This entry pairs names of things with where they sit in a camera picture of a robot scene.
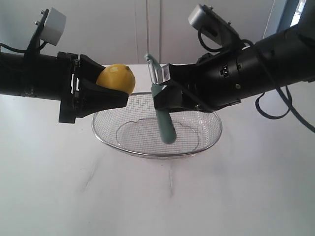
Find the lemon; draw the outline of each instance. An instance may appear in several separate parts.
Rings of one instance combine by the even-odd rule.
[[[128,93],[133,92],[136,80],[130,68],[123,64],[114,64],[105,68],[96,80],[96,84],[108,89]]]

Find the wire mesh basket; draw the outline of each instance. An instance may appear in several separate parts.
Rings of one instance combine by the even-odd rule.
[[[130,155],[149,159],[176,159],[213,146],[222,133],[216,113],[171,113],[177,139],[164,144],[160,138],[150,92],[134,93],[124,108],[97,112],[92,129],[103,143]]]

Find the basket rim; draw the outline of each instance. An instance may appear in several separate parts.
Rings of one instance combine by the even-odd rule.
[[[151,94],[151,92],[135,92],[135,93],[132,93],[130,96],[137,96],[137,95],[147,95],[147,94]],[[182,152],[182,153],[176,153],[176,154],[156,154],[156,153],[141,153],[141,152],[136,152],[136,151],[131,151],[131,150],[127,150],[125,148],[121,148],[121,147],[118,147],[117,145],[114,145],[112,143],[109,143],[107,141],[105,141],[104,139],[102,139],[98,133],[96,132],[95,130],[95,119],[96,119],[96,116],[99,112],[96,112],[94,113],[93,115],[93,118],[92,118],[92,131],[94,133],[94,135],[96,136],[96,138],[98,140],[100,140],[102,143],[110,146],[111,148],[113,149],[116,149],[118,151],[121,151],[121,152],[124,152],[126,154],[130,154],[130,155],[135,155],[135,156],[139,156],[139,157],[143,157],[143,158],[149,158],[151,157],[151,159],[162,159],[162,160],[167,160],[165,157],[169,157],[169,159],[176,159],[177,157],[182,157],[182,156],[188,156],[188,155],[194,155],[194,154],[197,154],[197,153],[200,153],[202,151],[205,151],[209,148],[211,148],[214,144],[216,144],[221,135],[222,135],[222,130],[223,130],[223,126],[222,126],[222,121],[220,119],[220,117],[218,116],[218,114],[216,112],[212,112],[212,114],[214,114],[214,116],[218,119],[219,123],[220,123],[220,133],[219,135],[217,136],[216,140],[209,146],[207,147],[204,147],[204,148],[201,148],[201,149],[197,149],[195,151],[189,151],[189,152]]]

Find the white table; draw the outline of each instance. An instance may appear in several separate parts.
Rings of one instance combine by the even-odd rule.
[[[149,91],[147,66],[130,67]],[[291,88],[313,124],[314,86]],[[209,150],[155,161],[102,144],[92,116],[58,123],[57,101],[0,96],[0,235],[315,235],[315,135],[292,114],[263,118],[254,100],[218,112]],[[285,111],[274,92],[262,107]]]

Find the mesh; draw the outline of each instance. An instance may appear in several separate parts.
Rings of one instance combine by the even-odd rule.
[[[131,155],[152,159],[174,159],[195,154],[214,145],[222,123],[216,113],[171,113],[177,139],[164,144],[150,93],[135,93],[124,108],[95,113],[93,132],[104,143]]]

